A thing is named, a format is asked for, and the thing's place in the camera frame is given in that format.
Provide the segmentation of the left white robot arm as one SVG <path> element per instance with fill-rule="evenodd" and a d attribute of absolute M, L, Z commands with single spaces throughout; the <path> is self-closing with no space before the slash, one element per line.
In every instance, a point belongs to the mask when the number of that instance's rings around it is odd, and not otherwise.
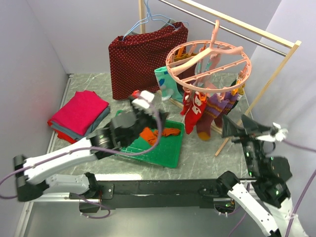
<path fill-rule="evenodd" d="M 168 112 L 158 110 L 158 115 L 154 116 L 144 109 L 133 107 L 131 112 L 121 112 L 104 127 L 67 147 L 39 157 L 15 156 L 17 199 L 27 202 L 44 194 L 63 192 L 85 198 L 96 197 L 100 186 L 94 174 L 61 175 L 60 171 L 121 154 L 122 148 L 138 139 L 144 128 L 162 130 L 168 115 Z"/>

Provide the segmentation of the maroon yellow striped sock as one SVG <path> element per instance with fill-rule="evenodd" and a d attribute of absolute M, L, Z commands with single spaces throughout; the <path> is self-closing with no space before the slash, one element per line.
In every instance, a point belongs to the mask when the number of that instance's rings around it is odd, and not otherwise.
<path fill-rule="evenodd" d="M 230 92 L 226 92 L 224 101 L 226 103 L 225 107 L 223 108 L 222 112 L 214 119 L 215 125 L 218 128 L 222 128 L 222 117 L 223 115 L 227 115 L 237 104 L 239 100 L 239 93 L 232 95 Z"/>

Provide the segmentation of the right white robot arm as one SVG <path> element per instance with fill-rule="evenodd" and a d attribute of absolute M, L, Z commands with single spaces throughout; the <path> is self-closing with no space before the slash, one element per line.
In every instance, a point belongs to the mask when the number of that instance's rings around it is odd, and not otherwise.
<path fill-rule="evenodd" d="M 275 145 L 284 142 L 288 130 L 280 124 L 264 126 L 241 116 L 242 126 L 237 125 L 227 115 L 222 117 L 222 137 L 232 137 L 233 143 L 242 145 L 243 154 L 256 200 L 237 176 L 226 171 L 217 178 L 217 193 L 230 197 L 255 221 L 266 237 L 307 236 L 297 215 L 298 207 L 312 180 L 306 184 L 296 205 L 293 204 L 287 181 L 292 177 L 288 159 L 269 156 L 263 148 L 264 142 Z"/>

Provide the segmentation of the pink round clip hanger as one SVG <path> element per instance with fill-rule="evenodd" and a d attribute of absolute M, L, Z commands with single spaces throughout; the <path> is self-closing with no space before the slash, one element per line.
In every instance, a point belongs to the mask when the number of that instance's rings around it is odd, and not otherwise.
<path fill-rule="evenodd" d="M 195 40 L 181 44 L 167 55 L 165 65 L 169 75 L 188 92 L 205 96 L 215 94 L 222 101 L 226 92 L 236 93 L 248 80 L 252 64 L 242 46 L 234 46 L 217 40 L 220 27 L 215 21 L 210 40 Z M 236 83 L 217 88 L 212 82 L 213 74 L 243 65 Z"/>

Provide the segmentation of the red white patterned sock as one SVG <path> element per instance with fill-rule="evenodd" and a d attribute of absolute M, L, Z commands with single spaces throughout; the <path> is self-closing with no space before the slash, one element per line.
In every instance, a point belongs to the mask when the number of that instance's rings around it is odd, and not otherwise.
<path fill-rule="evenodd" d="M 194 126 L 201 118 L 206 107 L 207 96 L 203 93 L 196 92 L 191 101 L 190 107 L 185 115 L 185 132 L 190 134 Z"/>

